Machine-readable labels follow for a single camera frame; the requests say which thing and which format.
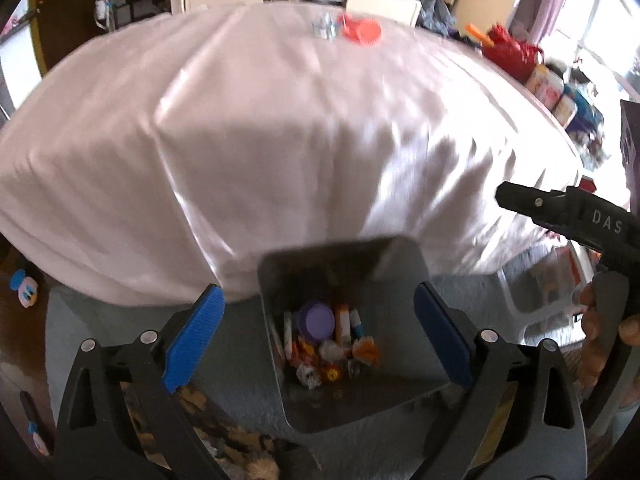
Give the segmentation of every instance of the trash bin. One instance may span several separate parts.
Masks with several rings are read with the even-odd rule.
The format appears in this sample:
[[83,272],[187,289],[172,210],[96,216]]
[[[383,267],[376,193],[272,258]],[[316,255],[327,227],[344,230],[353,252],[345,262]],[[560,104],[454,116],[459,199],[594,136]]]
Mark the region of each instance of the trash bin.
[[[427,279],[420,247],[400,236],[287,250],[262,259],[258,280],[265,326],[292,428],[302,433],[328,430],[431,394],[448,382],[414,314],[415,287]],[[349,306],[358,309],[366,335],[375,339],[380,364],[366,376],[309,391],[277,355],[283,314],[309,300],[329,303],[336,286]]]

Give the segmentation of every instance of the hand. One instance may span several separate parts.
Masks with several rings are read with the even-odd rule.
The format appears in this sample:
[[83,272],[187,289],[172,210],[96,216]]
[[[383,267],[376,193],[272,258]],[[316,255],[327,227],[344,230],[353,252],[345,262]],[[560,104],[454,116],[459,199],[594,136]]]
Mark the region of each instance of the hand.
[[[595,386],[607,358],[598,341],[600,330],[600,318],[595,309],[596,299],[593,287],[589,284],[580,295],[580,302],[589,308],[582,316],[582,330],[586,335],[582,343],[582,359],[578,366],[578,379],[584,386]],[[620,339],[630,346],[640,345],[640,314],[625,319],[618,328]],[[620,406],[628,406],[640,400],[640,376],[636,377],[629,391],[625,394]]]

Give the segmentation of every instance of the red bag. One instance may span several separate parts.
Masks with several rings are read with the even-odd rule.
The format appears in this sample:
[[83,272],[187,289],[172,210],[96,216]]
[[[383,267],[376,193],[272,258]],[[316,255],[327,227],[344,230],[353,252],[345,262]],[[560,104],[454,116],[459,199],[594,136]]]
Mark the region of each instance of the red bag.
[[494,25],[487,35],[495,46],[484,46],[482,54],[522,84],[527,82],[536,65],[545,62],[541,48],[514,40],[502,25]]

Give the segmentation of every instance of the bedsheet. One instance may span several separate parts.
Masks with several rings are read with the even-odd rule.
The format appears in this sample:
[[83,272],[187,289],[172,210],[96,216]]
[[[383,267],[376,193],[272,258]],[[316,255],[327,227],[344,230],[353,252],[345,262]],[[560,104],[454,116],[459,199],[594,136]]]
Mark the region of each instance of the bedsheet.
[[82,46],[0,132],[0,232],[60,282],[132,306],[210,282],[249,297],[281,248],[405,234],[432,273],[465,274],[536,240],[494,193],[578,182],[551,114],[423,30],[315,38],[326,9],[199,9]]

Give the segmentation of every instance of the purple round container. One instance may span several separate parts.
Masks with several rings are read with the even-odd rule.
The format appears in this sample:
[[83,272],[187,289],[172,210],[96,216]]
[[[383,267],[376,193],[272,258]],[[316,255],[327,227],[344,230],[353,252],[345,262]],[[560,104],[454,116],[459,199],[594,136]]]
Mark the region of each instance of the purple round container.
[[319,301],[309,301],[298,312],[298,331],[310,343],[320,343],[334,334],[332,310]]

